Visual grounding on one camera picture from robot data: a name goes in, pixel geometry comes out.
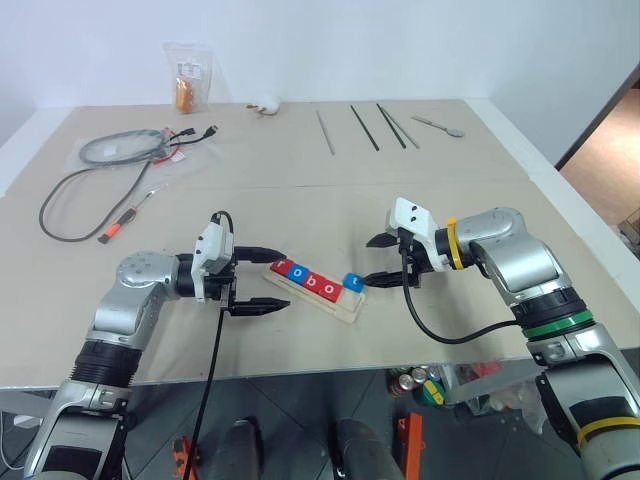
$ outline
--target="black stick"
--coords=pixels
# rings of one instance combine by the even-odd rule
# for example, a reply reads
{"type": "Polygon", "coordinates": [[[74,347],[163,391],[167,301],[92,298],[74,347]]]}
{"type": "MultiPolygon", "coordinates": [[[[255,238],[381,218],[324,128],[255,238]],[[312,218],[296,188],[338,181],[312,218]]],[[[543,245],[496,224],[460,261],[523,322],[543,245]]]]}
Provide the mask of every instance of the black stick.
{"type": "Polygon", "coordinates": [[[384,110],[382,110],[382,107],[380,106],[380,104],[376,103],[376,105],[378,106],[378,110],[380,110],[380,115],[382,115],[384,117],[384,119],[387,121],[387,125],[389,125],[389,128],[391,129],[393,134],[396,136],[396,138],[400,142],[400,145],[402,145],[402,148],[407,148],[407,145],[404,143],[402,138],[400,138],[400,135],[398,135],[398,132],[396,131],[396,129],[393,126],[393,124],[391,123],[391,120],[389,120],[389,118],[387,117],[387,114],[384,113],[384,110]]]}
{"type": "Polygon", "coordinates": [[[380,147],[378,147],[378,144],[376,143],[376,141],[373,139],[373,137],[369,133],[369,130],[367,129],[367,126],[364,124],[364,122],[360,118],[360,115],[358,115],[358,112],[356,112],[356,109],[353,108],[353,105],[351,105],[351,110],[353,110],[353,114],[356,116],[356,118],[360,122],[360,125],[362,125],[362,128],[364,129],[364,133],[366,133],[367,137],[369,137],[369,140],[371,140],[371,143],[373,144],[373,148],[376,149],[376,152],[380,151],[380,147]]]}

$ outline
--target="orange screwdriver handle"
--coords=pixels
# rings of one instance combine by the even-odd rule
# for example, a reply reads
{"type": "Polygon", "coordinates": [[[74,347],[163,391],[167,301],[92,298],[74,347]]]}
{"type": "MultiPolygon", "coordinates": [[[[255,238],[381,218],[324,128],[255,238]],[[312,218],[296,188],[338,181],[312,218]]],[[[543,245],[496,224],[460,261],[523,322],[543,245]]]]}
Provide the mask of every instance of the orange screwdriver handle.
{"type": "Polygon", "coordinates": [[[118,231],[122,228],[125,223],[129,223],[136,216],[136,209],[129,208],[126,212],[122,214],[122,216],[118,219],[116,223],[111,225],[107,230],[98,237],[98,241],[102,244],[107,244],[111,238],[118,233],[118,231]]]}

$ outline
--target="white wall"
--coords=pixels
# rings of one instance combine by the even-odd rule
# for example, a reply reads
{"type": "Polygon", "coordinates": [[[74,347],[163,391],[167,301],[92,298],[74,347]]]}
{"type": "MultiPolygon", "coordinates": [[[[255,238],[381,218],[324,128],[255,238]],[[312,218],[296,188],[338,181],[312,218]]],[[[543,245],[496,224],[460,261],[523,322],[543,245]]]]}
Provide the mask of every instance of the white wall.
{"type": "Polygon", "coordinates": [[[637,0],[24,0],[3,20],[0,65],[37,107],[167,103],[162,42],[197,41],[215,100],[490,97],[550,161],[640,43],[637,0]]]}

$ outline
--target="spoon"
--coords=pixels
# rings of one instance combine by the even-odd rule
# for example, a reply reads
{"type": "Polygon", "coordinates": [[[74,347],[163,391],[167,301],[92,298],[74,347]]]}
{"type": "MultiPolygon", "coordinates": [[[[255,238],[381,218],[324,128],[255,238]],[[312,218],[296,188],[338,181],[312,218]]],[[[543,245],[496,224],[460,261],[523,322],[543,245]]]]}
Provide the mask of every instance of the spoon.
{"type": "Polygon", "coordinates": [[[413,118],[414,120],[417,120],[418,122],[422,122],[425,125],[436,127],[436,128],[439,128],[440,130],[444,130],[445,132],[447,132],[447,134],[451,135],[452,137],[464,137],[464,132],[462,130],[456,130],[455,128],[447,128],[444,125],[440,125],[439,123],[432,122],[431,120],[427,120],[426,118],[418,117],[417,115],[414,115],[411,118],[413,118]]]}

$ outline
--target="floor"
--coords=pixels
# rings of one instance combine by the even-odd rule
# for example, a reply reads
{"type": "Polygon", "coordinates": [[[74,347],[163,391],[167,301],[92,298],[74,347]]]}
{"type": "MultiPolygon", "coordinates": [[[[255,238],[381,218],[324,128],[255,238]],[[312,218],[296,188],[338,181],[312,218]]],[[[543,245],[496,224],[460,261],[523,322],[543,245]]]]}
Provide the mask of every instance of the floor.
{"type": "MultiPolygon", "coordinates": [[[[638,373],[640,349],[624,354],[638,373]]],[[[130,405],[138,425],[129,434],[126,455],[136,479],[171,478],[172,441],[191,435],[202,388],[202,383],[191,383],[134,389],[130,405]]],[[[450,409],[419,406],[411,396],[393,399],[387,393],[385,372],[365,370],[214,383],[199,442],[200,479],[210,479],[214,452],[237,419],[257,419],[265,454],[262,480],[332,480],[327,437],[336,419],[365,422],[391,448],[394,422],[409,411],[424,418],[423,479],[584,478],[578,458],[548,423],[538,436],[523,423],[519,411],[468,418],[450,409]]],[[[14,459],[33,432],[12,427],[11,417],[4,417],[4,450],[14,459]]],[[[4,470],[0,464],[1,480],[22,478],[21,472],[4,470]]]]}
{"type": "Polygon", "coordinates": [[[560,173],[617,225],[640,208],[640,89],[631,89],[560,173]]]}

